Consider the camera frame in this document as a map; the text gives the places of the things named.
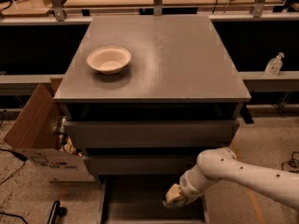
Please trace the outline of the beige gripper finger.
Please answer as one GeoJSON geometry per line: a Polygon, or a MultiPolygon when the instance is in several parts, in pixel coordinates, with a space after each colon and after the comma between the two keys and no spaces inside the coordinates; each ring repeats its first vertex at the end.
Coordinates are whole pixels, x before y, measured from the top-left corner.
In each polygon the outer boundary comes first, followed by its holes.
{"type": "Polygon", "coordinates": [[[165,201],[167,204],[182,203],[185,197],[182,194],[179,184],[174,184],[165,194],[165,201]]]}
{"type": "Polygon", "coordinates": [[[174,206],[177,208],[183,207],[183,206],[187,206],[190,203],[193,203],[195,201],[197,201],[198,198],[186,198],[186,197],[180,197],[179,199],[177,199],[174,202],[174,206]]]}

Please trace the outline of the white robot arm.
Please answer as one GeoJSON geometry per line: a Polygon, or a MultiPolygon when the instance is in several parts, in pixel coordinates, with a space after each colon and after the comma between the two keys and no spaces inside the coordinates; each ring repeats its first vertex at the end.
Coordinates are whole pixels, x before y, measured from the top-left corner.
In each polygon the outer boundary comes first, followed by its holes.
{"type": "Polygon", "coordinates": [[[294,210],[299,209],[299,175],[240,162],[229,148],[207,149],[164,195],[166,208],[194,202],[221,180],[254,190],[294,210]]]}

